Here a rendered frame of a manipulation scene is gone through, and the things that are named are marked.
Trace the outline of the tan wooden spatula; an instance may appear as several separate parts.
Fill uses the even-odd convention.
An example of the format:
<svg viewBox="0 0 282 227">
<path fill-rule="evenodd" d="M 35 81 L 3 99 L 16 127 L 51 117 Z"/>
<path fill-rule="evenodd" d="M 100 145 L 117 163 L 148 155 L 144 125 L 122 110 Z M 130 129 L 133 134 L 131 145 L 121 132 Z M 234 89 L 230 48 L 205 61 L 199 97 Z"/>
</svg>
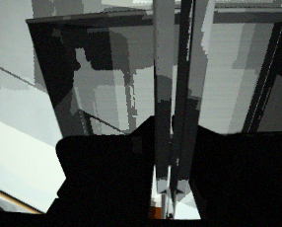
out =
<svg viewBox="0 0 282 227">
<path fill-rule="evenodd" d="M 27 205 L 27 204 L 25 204 L 25 203 L 23 203 L 23 202 L 21 202 L 21 201 L 19 201 L 19 200 L 17 200 L 17 199 L 15 199 L 15 198 L 11 197 L 10 195 L 8 195 L 7 193 L 4 193 L 4 192 L 1 191 L 1 190 L 0 190 L 0 197 L 3 197 L 3 198 L 5 198 L 6 200 L 15 203 L 16 205 L 18 205 L 18 206 L 24 208 L 25 210 L 27 210 L 27 211 L 29 211 L 29 212 L 31 212 L 31 213 L 34 213 L 34 214 L 45 214 L 45 213 L 43 213 L 43 212 L 41 212 L 41 211 L 39 211 L 39 210 L 37 210 L 37 209 L 34 209 L 34 208 L 32 208 L 31 206 L 29 206 L 29 205 Z"/>
</svg>

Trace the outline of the grey rectangular tin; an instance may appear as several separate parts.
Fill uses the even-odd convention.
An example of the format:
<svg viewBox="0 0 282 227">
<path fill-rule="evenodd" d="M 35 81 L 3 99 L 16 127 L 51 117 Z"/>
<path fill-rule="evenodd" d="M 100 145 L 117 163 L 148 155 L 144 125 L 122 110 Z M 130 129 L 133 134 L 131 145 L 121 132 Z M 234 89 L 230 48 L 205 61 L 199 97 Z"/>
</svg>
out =
<svg viewBox="0 0 282 227">
<path fill-rule="evenodd" d="M 129 135 L 154 109 L 153 10 L 25 19 L 62 138 Z M 199 125 L 282 131 L 282 7 L 215 7 Z"/>
</svg>

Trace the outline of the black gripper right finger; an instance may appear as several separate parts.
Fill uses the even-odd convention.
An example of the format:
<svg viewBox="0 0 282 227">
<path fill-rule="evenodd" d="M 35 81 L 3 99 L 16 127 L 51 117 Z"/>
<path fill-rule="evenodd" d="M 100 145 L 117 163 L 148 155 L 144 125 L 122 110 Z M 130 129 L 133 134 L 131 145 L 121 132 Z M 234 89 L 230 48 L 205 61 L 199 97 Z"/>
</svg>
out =
<svg viewBox="0 0 282 227">
<path fill-rule="evenodd" d="M 282 131 L 224 136 L 198 124 L 188 183 L 201 219 L 223 219 L 249 158 L 282 158 Z"/>
</svg>

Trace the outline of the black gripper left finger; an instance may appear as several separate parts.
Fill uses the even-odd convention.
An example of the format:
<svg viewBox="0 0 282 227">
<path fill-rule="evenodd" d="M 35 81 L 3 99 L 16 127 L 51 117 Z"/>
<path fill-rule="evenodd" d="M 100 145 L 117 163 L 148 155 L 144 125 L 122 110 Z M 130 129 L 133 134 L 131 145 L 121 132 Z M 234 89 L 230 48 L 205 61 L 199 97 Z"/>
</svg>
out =
<svg viewBox="0 0 282 227">
<path fill-rule="evenodd" d="M 155 116 L 129 135 L 83 135 L 60 139 L 56 155 L 65 177 L 70 173 L 129 173 L 134 177 L 142 218 L 150 219 L 154 165 Z"/>
</svg>

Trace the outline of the grey metal tongs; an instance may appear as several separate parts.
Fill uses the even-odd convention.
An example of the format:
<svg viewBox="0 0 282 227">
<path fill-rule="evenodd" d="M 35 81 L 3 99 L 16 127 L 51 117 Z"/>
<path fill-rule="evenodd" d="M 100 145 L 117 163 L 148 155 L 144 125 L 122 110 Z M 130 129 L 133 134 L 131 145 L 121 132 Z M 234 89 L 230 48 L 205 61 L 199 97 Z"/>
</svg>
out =
<svg viewBox="0 0 282 227">
<path fill-rule="evenodd" d="M 181 0 L 176 104 L 169 181 L 176 0 L 153 0 L 155 170 L 160 219 L 175 219 L 177 194 L 186 194 L 200 118 L 216 0 Z M 169 213 L 171 194 L 173 213 Z M 168 198 L 167 213 L 166 200 Z"/>
</svg>

